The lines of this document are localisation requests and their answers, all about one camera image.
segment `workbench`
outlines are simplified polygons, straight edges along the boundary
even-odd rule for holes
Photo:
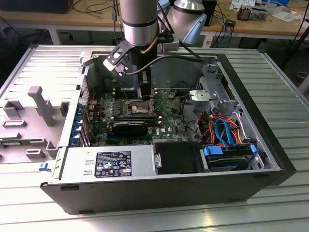
[[[22,86],[27,83],[53,85],[59,94],[47,96],[50,101],[62,98],[70,101],[65,93],[76,86],[83,72],[81,53],[112,49],[112,46],[33,46],[0,89],[0,102],[14,98],[14,93],[22,94],[21,91],[27,90]],[[247,202],[69,215],[40,189],[45,175],[51,174],[39,172],[40,162],[0,164],[0,230],[305,231],[309,226],[308,100],[265,53],[220,48],[195,48],[194,52],[226,55],[296,167],[295,175],[280,186],[261,190]]]
[[[237,12],[229,10],[231,0],[219,0],[223,13],[228,19],[236,21],[233,37],[269,38],[269,39],[294,39],[299,28],[299,21],[285,22],[268,15],[266,22],[250,20],[243,22],[237,20]],[[87,0],[87,5],[102,3],[101,0]],[[299,3],[290,2],[288,7],[306,7],[307,1]],[[106,4],[94,6],[92,10],[112,6],[112,0]],[[85,11],[82,2],[76,4],[76,9]],[[86,30],[86,31],[113,31],[112,7],[102,11],[102,19],[87,13],[70,9],[67,14],[29,13],[29,12],[3,12],[0,15],[15,28],[47,29],[50,32],[53,44],[61,44],[58,30]],[[218,35],[222,27],[217,19],[213,19],[210,27],[204,27],[201,35],[205,35],[203,47],[210,45],[214,36]]]

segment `blue cable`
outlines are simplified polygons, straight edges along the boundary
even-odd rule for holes
[[[221,45],[223,45],[223,44],[224,44],[223,42],[224,42],[224,40],[225,40],[226,25],[225,25],[225,23],[224,23],[224,21],[223,21],[223,19],[222,19],[222,18],[218,17],[218,19],[220,19],[220,21],[222,22],[223,27],[224,27],[223,38],[222,38],[222,40],[221,40],[221,42],[220,42],[220,46],[219,46],[219,47],[221,47]]]
[[[231,144],[232,146],[236,146],[236,143],[234,142],[234,139],[231,136],[230,128],[228,127],[228,123],[223,118],[217,119],[216,122],[214,123],[214,131],[216,133],[217,138],[223,143],[224,146],[227,146],[226,142],[224,141],[223,138],[221,138],[221,136],[219,134],[218,126],[219,126],[219,122],[220,121],[222,121],[224,123],[225,129],[226,129],[226,135],[227,135],[228,143]]]

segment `green circuit board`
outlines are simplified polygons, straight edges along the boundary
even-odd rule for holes
[[[148,131],[146,136],[121,137],[118,138],[112,132],[112,125],[122,122],[121,118],[128,117],[129,104],[141,102],[140,100],[114,99],[107,94],[94,106],[98,115],[96,120],[91,121],[94,132],[92,146],[113,146],[113,145],[150,145],[153,140],[165,141],[188,141],[188,133],[184,128],[182,116],[179,114],[181,98],[168,98],[170,91],[160,91],[151,101],[152,111],[147,115],[152,118],[130,120],[135,122],[146,122]]]

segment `side panel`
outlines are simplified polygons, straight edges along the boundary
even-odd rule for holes
[[[274,183],[271,184],[271,185],[279,185],[288,178],[290,178],[292,175],[294,175],[296,173],[296,169],[292,164],[292,162],[290,161],[289,157],[286,155],[278,139],[272,132],[267,122],[265,121],[264,117],[262,116],[261,112],[259,111],[256,104],[252,100],[250,94],[248,93],[247,89],[241,82],[240,78],[238,77],[237,73],[235,72],[234,68],[232,67],[226,56],[219,55],[219,60],[221,61],[224,71],[229,77],[231,84],[235,88],[235,91],[239,95],[246,110],[249,112],[249,115],[252,118],[255,126],[258,128],[272,156],[274,157],[280,168],[285,170],[282,176],[280,176],[278,180],[276,180]]]
[[[68,214],[99,213],[246,201],[281,174],[233,174],[72,186],[43,183],[41,189]]]

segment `aluminum table surface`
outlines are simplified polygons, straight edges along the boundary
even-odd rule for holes
[[[0,92],[4,99],[23,94],[26,83],[52,83],[57,104],[70,100],[82,70],[82,51],[111,51],[111,46],[53,46],[30,48]],[[1,231],[307,231],[309,227],[309,103],[268,55],[254,49],[207,49],[223,53],[235,68],[266,121],[273,129],[297,173],[280,186],[268,187],[247,202],[191,207],[69,215],[40,188],[40,163],[0,165]]]

